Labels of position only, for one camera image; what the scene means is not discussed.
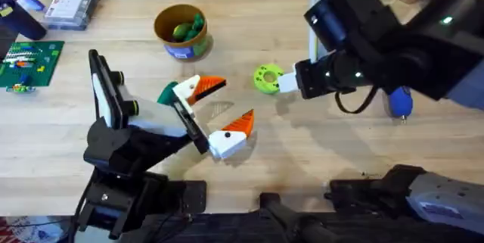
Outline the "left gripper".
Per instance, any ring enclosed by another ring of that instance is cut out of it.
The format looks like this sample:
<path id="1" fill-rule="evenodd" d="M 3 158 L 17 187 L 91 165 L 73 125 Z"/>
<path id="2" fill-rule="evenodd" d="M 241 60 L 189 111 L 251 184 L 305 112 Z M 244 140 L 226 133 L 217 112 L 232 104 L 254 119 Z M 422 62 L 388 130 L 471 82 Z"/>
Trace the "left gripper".
<path id="1" fill-rule="evenodd" d="M 220 76 L 195 75 L 173 91 L 182 104 L 194 105 L 225 85 Z M 88 130 L 83 160 L 102 173 L 135 178 L 191 143 L 201 154 L 210 150 L 221 159 L 245 146 L 253 131 L 253 109 L 207 138 L 179 101 L 166 105 L 97 91 L 96 121 Z"/>

